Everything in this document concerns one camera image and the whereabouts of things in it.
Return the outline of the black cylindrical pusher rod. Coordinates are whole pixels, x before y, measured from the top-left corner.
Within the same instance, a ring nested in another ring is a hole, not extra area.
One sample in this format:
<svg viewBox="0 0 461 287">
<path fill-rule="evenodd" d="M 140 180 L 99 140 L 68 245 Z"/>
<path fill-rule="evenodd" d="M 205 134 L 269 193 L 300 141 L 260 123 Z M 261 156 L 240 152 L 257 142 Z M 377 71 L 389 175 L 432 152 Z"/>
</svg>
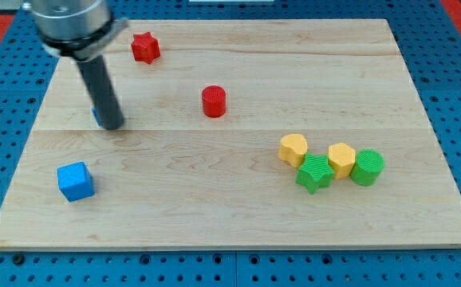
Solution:
<svg viewBox="0 0 461 287">
<path fill-rule="evenodd" d="M 114 92 L 104 58 L 98 56 L 91 61 L 78 61 L 77 67 L 90 95 L 93 107 L 105 130 L 117 130 L 124 124 L 124 115 Z"/>
</svg>

